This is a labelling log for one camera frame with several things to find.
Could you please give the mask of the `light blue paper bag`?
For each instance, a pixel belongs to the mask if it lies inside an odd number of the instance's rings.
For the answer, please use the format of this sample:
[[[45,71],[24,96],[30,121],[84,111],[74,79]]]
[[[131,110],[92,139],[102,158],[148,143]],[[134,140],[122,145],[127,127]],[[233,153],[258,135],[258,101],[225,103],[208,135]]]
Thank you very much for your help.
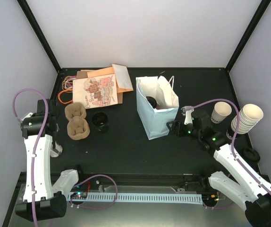
[[[174,91],[175,77],[164,76],[136,78],[136,107],[149,140],[168,135],[166,123],[174,121],[179,109],[179,97]],[[146,97],[157,101],[153,109]]]

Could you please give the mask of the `brown pulp cup carrier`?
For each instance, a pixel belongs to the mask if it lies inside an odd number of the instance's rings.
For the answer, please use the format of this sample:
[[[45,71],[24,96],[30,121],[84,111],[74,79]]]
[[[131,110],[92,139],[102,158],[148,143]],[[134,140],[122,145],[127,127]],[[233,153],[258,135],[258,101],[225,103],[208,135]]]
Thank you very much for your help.
[[[82,140],[89,136],[90,128],[86,118],[86,109],[82,103],[71,103],[65,107],[68,120],[67,133],[72,140]]]

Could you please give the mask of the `black lid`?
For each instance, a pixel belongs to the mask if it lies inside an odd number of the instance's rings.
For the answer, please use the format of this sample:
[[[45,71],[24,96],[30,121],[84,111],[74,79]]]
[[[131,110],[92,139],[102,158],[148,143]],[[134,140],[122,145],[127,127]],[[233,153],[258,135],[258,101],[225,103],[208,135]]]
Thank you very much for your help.
[[[152,106],[153,109],[157,108],[157,101],[155,98],[153,98],[151,96],[147,96],[146,99],[149,102],[149,104]]]

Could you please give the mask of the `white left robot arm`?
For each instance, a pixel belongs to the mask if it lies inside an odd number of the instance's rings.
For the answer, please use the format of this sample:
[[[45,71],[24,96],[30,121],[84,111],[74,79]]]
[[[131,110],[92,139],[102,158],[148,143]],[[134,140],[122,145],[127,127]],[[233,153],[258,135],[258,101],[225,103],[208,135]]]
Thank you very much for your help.
[[[51,182],[50,158],[58,157],[63,149],[55,140],[59,130],[54,100],[38,100],[37,111],[26,117],[20,126],[27,154],[26,184],[17,200],[15,213],[29,221],[61,218],[67,210],[67,196],[74,187],[85,185],[86,177],[75,169],[61,172]]]

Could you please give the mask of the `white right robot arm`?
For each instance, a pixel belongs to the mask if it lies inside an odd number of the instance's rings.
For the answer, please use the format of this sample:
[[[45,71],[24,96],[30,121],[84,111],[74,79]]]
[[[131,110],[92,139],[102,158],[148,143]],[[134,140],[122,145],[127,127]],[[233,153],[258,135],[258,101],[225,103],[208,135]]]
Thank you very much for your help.
[[[199,178],[200,187],[205,191],[213,188],[226,195],[245,212],[252,226],[271,227],[271,183],[252,169],[223,133],[213,129],[205,110],[187,110],[183,115],[184,122],[167,123],[169,131],[178,137],[191,137],[233,177],[230,179],[222,171],[205,174]]]

